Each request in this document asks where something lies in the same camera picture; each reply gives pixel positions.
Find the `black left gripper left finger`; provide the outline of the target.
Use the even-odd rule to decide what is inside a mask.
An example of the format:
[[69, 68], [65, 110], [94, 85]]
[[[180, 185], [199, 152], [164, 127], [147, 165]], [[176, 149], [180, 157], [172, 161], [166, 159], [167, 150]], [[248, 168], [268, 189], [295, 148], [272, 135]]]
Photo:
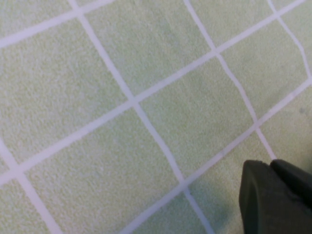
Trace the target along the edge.
[[258, 160], [243, 164], [239, 207], [246, 234], [310, 234], [312, 208]]

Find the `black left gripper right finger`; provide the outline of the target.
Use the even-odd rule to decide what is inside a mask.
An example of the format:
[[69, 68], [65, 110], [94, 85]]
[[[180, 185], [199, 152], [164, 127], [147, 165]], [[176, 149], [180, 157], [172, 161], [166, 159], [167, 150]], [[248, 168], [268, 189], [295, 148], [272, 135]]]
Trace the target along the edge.
[[274, 159], [270, 163], [270, 167], [287, 187], [303, 200], [308, 208], [312, 207], [311, 174], [282, 159]]

